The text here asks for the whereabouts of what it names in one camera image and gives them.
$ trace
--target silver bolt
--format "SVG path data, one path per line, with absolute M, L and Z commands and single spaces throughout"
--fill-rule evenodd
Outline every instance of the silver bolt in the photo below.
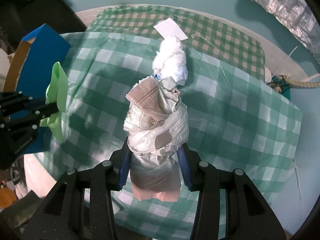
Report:
M 69 168 L 69 169 L 67 169 L 67 173 L 69 174 L 69 175 L 71 175 L 71 174 L 73 174 L 73 173 L 75 173 L 76 172 L 76 169 L 75 168 Z
M 109 161 L 109 160 L 102 162 L 102 166 L 104 166 L 104 167 L 108 167 L 110 165 L 111 165 L 111 161 Z
M 207 162 L 205 162 L 205 161 L 200 161 L 199 162 L 199 165 L 201 166 L 201 167 L 208 167 L 208 163 Z
M 241 175 L 243 175 L 243 170 L 241 170 L 241 169 L 235 169 L 235 174 L 241 176 Z

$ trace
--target teal floor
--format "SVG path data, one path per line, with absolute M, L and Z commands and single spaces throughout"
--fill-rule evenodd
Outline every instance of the teal floor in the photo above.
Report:
M 116 4 L 159 4 L 194 9 L 225 18 L 265 37 L 289 54 L 312 76 L 320 66 L 273 15 L 250 0 L 67 0 L 75 12 Z M 292 102 L 303 111 L 301 133 L 296 151 L 297 171 L 288 180 L 273 209 L 283 227 L 296 232 L 311 211 L 320 194 L 320 89 L 292 89 Z

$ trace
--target green checkered tablecloth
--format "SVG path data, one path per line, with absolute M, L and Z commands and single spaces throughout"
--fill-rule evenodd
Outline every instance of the green checkered tablecloth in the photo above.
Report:
M 257 40 L 232 26 L 193 12 L 158 5 L 121 5 L 98 14 L 88 30 L 159 39 L 161 35 L 153 26 L 167 18 L 173 19 L 188 36 L 184 41 L 187 46 L 264 81 L 265 57 Z
M 152 74 L 160 40 L 121 33 L 70 33 L 71 49 L 62 63 L 68 75 L 65 141 L 51 140 L 50 151 L 36 154 L 58 179 L 69 167 L 92 168 L 122 147 L 129 101 L 126 93 Z M 243 169 L 269 203 L 294 167 L 301 112 L 253 76 L 188 46 L 186 85 L 179 87 L 188 107 L 188 146 L 218 169 Z M 156 239 L 188 239 L 197 206 L 196 192 L 182 182 L 177 202 L 138 201 L 131 181 L 113 192 L 120 211 L 116 222 Z M 221 201 L 220 236 L 225 232 Z

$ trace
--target blue cardboard box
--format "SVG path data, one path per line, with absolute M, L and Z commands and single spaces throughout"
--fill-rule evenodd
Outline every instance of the blue cardboard box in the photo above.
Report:
M 57 34 L 49 25 L 35 29 L 20 42 L 10 64 L 4 91 L 22 91 L 33 98 L 45 97 L 51 81 L 52 67 L 55 62 L 62 62 L 70 44 Z M 10 116 L 16 119 L 25 116 L 23 111 Z M 24 154 L 42 152 L 44 149 L 44 130 L 39 127 L 37 140 L 28 147 Z

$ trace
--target square white paper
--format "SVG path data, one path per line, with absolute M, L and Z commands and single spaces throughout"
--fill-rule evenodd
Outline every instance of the square white paper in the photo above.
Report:
M 168 18 L 157 25 L 154 28 L 160 33 L 160 35 L 164 38 L 169 35 L 176 36 L 179 40 L 186 40 L 188 37 L 185 33 L 180 29 L 180 27 L 172 20 Z

